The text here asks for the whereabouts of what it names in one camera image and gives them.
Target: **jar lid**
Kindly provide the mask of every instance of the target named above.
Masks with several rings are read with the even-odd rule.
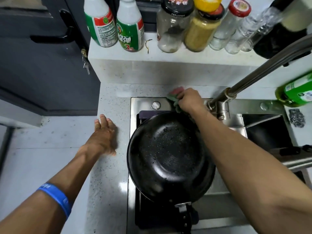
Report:
[[[220,20],[224,15],[224,7],[222,4],[219,5],[218,9],[212,12],[203,12],[198,10],[201,17],[209,20]]]
[[[162,0],[161,7],[170,15],[185,17],[194,10],[193,0]]]
[[[228,8],[237,17],[246,17],[252,11],[251,5],[245,0],[231,0]]]

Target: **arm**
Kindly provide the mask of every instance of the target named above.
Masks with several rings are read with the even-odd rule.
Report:
[[[101,114],[101,123],[95,120],[95,132],[75,157],[47,183],[59,188],[72,205],[93,165],[102,154],[115,154],[111,147],[115,125]],[[60,205],[45,192],[39,190],[0,222],[0,233],[60,233],[66,216]]]
[[[258,233],[311,233],[312,192],[271,154],[207,111],[196,90],[178,95],[225,184]]]

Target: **forearm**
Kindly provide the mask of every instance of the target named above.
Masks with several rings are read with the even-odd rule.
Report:
[[[57,186],[73,204],[99,156],[95,149],[84,145],[72,161],[47,183]],[[36,191],[0,222],[0,233],[60,233],[65,220],[60,205],[45,192]]]
[[[271,154],[203,109],[191,115],[228,189],[255,227],[279,208],[312,212],[312,192]]]

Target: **yellow lid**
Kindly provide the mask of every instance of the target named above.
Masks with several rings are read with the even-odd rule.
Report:
[[[204,12],[212,12],[218,9],[222,0],[194,0],[195,7]]]

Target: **blue wristband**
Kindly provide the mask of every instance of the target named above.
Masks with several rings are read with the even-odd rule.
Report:
[[[68,219],[69,215],[71,214],[71,205],[69,204],[66,195],[59,188],[57,188],[55,185],[44,183],[37,190],[44,191],[56,202],[58,202],[66,215],[66,220]]]

